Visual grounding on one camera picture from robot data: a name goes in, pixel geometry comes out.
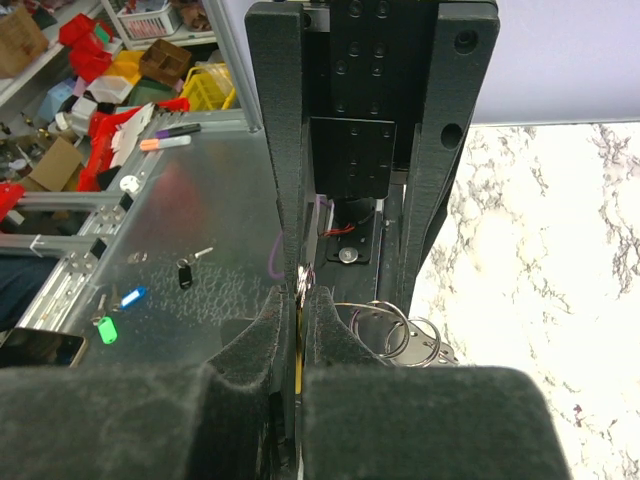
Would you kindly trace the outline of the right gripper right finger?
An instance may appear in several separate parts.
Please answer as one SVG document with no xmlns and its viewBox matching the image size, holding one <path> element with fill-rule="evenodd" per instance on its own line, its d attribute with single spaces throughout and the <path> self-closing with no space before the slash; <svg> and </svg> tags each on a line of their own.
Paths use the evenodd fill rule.
<svg viewBox="0 0 640 480">
<path fill-rule="evenodd" d="M 566 479 L 545 399 L 501 367 L 391 367 L 307 298 L 302 461 L 308 479 Z"/>
</svg>

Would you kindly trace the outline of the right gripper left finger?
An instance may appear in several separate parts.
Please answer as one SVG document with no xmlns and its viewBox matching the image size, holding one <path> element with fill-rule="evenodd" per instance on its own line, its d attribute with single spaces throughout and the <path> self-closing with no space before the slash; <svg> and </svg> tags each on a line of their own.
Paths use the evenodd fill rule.
<svg viewBox="0 0 640 480">
<path fill-rule="evenodd" d="M 5 479 L 278 479 L 295 468 L 290 297 L 194 364 L 1 373 Z"/>
</svg>

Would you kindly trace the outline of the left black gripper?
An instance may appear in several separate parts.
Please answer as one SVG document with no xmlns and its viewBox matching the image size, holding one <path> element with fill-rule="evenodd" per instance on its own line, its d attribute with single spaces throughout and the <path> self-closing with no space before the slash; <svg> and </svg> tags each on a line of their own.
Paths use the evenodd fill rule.
<svg viewBox="0 0 640 480">
<path fill-rule="evenodd" d="M 257 2 L 245 16 L 291 293 L 304 227 L 302 20 L 298 2 Z M 328 31 L 306 35 L 316 192 L 383 199 L 392 175 L 409 169 L 397 270 L 404 313 L 446 217 L 499 30 L 494 1 L 332 1 Z"/>
</svg>

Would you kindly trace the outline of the grey large key ring holder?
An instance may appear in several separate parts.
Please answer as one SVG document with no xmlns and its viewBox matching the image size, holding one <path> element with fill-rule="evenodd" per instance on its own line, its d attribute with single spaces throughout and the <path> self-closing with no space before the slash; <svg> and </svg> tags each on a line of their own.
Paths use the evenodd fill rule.
<svg viewBox="0 0 640 480">
<path fill-rule="evenodd" d="M 350 332 L 388 365 L 407 368 L 459 365 L 454 349 L 436 325 L 410 318 L 388 301 L 336 302 Z"/>
</svg>

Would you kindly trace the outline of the yellow key tag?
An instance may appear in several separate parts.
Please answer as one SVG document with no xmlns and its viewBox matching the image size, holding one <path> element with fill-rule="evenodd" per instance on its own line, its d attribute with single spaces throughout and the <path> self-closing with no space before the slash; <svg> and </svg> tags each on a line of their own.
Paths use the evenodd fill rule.
<svg viewBox="0 0 640 480">
<path fill-rule="evenodd" d="M 295 354 L 295 393 L 300 394 L 302 389 L 302 371 L 304 365 L 304 341 L 303 341 L 303 305 L 302 301 L 296 303 L 296 354 Z"/>
</svg>

